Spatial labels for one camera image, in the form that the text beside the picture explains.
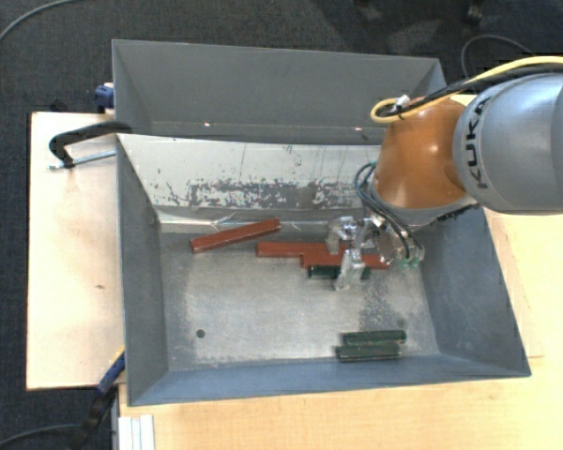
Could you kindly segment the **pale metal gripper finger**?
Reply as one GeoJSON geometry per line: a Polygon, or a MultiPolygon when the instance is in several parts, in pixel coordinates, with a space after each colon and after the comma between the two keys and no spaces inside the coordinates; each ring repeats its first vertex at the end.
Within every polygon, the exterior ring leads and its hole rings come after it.
{"type": "Polygon", "coordinates": [[[351,249],[347,249],[343,256],[340,265],[340,272],[334,282],[334,289],[336,292],[343,292],[350,290],[355,282],[357,276],[357,260],[351,249]]]}
{"type": "Polygon", "coordinates": [[[371,277],[371,269],[364,262],[362,252],[355,251],[355,281],[360,283],[362,280],[367,280],[371,277]]]}

